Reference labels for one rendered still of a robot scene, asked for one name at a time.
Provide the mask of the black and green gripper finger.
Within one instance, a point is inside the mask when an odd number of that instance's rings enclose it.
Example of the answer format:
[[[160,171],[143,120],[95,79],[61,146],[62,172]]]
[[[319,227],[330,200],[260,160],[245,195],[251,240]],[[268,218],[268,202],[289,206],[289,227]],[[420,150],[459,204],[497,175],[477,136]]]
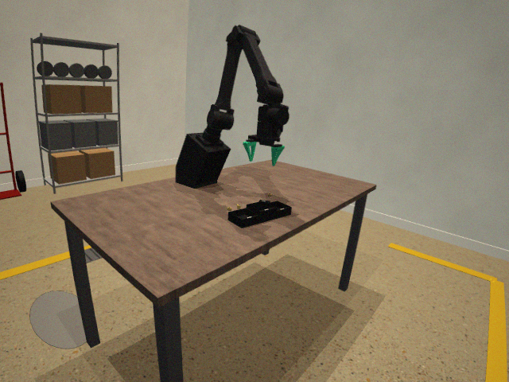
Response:
[[[253,161],[253,157],[254,157],[254,154],[255,154],[256,143],[257,142],[243,142],[243,145],[244,145],[244,147],[246,149],[246,152],[248,154],[248,158],[249,158],[250,162]],[[250,152],[249,146],[251,146],[251,152]]]
[[[271,155],[272,155],[272,166],[275,166],[276,161],[278,160],[279,155],[283,151],[285,146],[280,147],[271,147]]]

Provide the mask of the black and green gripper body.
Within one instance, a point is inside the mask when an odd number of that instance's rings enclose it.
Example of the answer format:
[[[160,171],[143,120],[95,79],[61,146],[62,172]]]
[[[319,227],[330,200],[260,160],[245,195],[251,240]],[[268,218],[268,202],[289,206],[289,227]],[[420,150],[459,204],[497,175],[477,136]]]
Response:
[[[259,145],[280,147],[281,144],[275,144],[274,141],[280,142],[280,138],[272,138],[272,123],[263,123],[258,121],[257,135],[248,135],[246,142],[259,142]]]

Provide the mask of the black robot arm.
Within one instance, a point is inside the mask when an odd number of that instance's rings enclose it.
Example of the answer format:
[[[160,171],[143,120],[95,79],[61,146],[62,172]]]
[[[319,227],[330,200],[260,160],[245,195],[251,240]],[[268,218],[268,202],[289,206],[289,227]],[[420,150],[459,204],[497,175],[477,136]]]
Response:
[[[220,139],[221,131],[223,129],[230,130],[234,123],[231,94],[242,49],[255,78],[256,88],[258,89],[257,102],[264,103],[262,107],[258,108],[258,121],[262,124],[273,123],[272,138],[280,138],[283,125],[287,124],[289,120],[289,107],[281,104],[284,97],[283,90],[272,76],[262,55],[258,46],[260,43],[258,34],[242,25],[235,25],[232,32],[227,35],[226,41],[227,56],[219,95],[208,113],[207,128],[204,129],[203,134],[196,134],[196,139],[203,146],[222,146],[224,144]],[[227,112],[222,112],[220,109]]]

